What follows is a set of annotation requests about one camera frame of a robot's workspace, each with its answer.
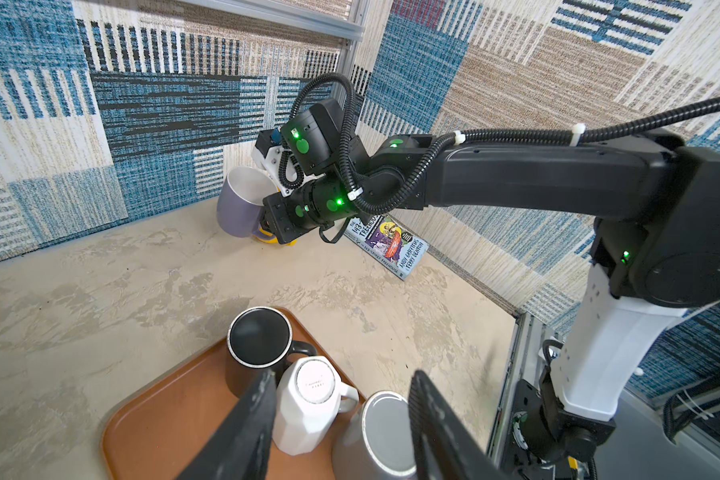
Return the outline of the black mug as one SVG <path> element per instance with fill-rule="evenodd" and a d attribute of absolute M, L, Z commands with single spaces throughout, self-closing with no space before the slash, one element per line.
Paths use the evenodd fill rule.
<path fill-rule="evenodd" d="M 241 398 L 257 375 L 271 370 L 278 385 L 292 355 L 317 356 L 310 343 L 294 339 L 288 317 L 273 307 L 252 307 L 235 317 L 227 336 L 225 380 L 228 389 Z"/>

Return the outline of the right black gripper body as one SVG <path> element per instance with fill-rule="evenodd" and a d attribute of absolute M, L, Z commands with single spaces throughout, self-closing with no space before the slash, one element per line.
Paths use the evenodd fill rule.
<path fill-rule="evenodd" d="M 273 193 L 263 199 L 263 208 L 262 227 L 273 234 L 281 245 L 292 243 L 318 227 L 305 210 L 299 195 L 293 199 Z"/>

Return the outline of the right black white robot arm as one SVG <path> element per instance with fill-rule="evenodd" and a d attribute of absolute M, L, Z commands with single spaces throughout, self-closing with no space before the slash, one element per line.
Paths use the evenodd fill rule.
<path fill-rule="evenodd" d="M 352 83 L 312 79 L 287 121 L 259 133 L 272 169 L 261 230 L 288 244 L 392 210 L 500 206 L 594 217 L 588 285 L 572 330 L 546 358 L 527 407 L 507 414 L 509 450 L 483 454 L 433 382 L 409 390 L 422 479 L 548 478 L 592 463 L 614 432 L 619 397 L 650 347 L 685 311 L 720 300 L 720 154 L 668 126 L 720 112 L 720 97 L 613 126 L 402 134 L 369 154 Z"/>

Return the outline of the white mug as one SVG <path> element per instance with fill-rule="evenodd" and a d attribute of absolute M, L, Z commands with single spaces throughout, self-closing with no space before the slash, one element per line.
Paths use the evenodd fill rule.
<path fill-rule="evenodd" d="M 337 415 L 352 411 L 359 403 L 357 389 L 342 382 L 324 356 L 297 360 L 285 371 L 276 395 L 273 441 L 291 456 L 312 452 Z"/>

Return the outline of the grey mug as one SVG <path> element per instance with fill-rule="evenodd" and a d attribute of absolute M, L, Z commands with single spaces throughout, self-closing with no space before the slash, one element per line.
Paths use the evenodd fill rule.
<path fill-rule="evenodd" d="M 371 395 L 334 441 L 332 468 L 337 479 L 413 479 L 406 398 L 392 391 Z"/>

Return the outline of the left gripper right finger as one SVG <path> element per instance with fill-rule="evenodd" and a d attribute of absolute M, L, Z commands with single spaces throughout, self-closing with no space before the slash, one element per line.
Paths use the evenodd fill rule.
<path fill-rule="evenodd" d="M 414 372 L 408 394 L 416 476 L 419 479 L 505 479 L 478 447 L 428 375 Z"/>

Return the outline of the brown plastic tray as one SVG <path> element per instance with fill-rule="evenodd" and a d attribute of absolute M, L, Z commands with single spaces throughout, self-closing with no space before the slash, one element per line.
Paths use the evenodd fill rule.
<path fill-rule="evenodd" d="M 294 339 L 314 345 L 355 386 L 296 316 Z M 111 416 L 101 440 L 101 454 L 112 479 L 175 479 L 219 428 L 238 398 L 225 381 L 227 347 L 222 339 L 135 394 Z M 339 413 L 323 441 L 310 453 L 289 456 L 271 446 L 266 479 L 335 479 L 332 445 L 355 407 Z"/>

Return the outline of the purple mug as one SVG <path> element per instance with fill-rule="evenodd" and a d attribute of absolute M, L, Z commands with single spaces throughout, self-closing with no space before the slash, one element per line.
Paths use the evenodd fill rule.
<path fill-rule="evenodd" d="M 248 166 L 232 168 L 217 201 L 220 228 L 234 237 L 252 237 L 264 216 L 263 199 L 277 192 L 264 171 Z"/>

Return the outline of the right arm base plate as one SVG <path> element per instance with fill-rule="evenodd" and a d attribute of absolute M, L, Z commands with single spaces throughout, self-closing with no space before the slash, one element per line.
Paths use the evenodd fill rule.
<path fill-rule="evenodd" d="M 509 413 L 499 457 L 499 468 L 509 479 L 581 479 L 579 465 L 571 466 L 571 458 L 545 426 L 535 386 L 526 380 L 516 383 Z"/>

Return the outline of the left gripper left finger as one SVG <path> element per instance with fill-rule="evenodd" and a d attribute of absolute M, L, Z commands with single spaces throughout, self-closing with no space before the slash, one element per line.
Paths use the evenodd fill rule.
<path fill-rule="evenodd" d="M 260 372 L 180 479 L 264 479 L 276 416 L 275 373 Z"/>

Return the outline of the colourful magazine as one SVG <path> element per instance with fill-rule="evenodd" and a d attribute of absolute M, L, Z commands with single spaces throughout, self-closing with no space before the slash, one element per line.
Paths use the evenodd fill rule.
<path fill-rule="evenodd" d="M 344 235 L 401 280 L 411 274 L 429 249 L 426 241 L 389 215 L 374 216 L 367 223 L 354 218 Z"/>

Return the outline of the yellow mug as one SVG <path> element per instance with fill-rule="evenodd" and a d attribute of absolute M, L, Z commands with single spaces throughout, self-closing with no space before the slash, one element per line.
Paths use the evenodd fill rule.
<path fill-rule="evenodd" d="M 265 244 L 270 245 L 282 245 L 282 243 L 279 242 L 277 237 L 266 230 L 265 228 L 259 226 L 253 233 L 252 237 L 260 242 L 263 242 Z"/>

